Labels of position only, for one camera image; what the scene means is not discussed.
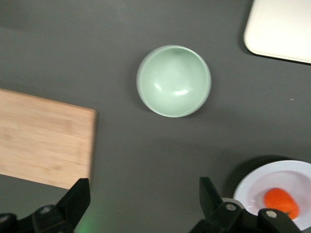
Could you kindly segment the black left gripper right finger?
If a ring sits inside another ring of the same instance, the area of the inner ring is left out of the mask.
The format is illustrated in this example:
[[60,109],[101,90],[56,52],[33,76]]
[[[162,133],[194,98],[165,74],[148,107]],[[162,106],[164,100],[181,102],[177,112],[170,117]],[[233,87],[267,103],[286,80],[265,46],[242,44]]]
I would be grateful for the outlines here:
[[199,201],[205,216],[191,233],[299,233],[282,211],[261,209],[253,215],[231,201],[223,201],[209,177],[199,179]]

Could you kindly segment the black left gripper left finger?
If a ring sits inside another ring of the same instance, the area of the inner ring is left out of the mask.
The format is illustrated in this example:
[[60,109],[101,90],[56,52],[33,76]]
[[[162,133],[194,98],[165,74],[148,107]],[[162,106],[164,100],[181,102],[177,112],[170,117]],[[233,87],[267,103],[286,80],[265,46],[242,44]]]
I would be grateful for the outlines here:
[[55,205],[45,205],[18,220],[13,213],[0,215],[2,233],[72,233],[90,205],[88,178],[80,178]]

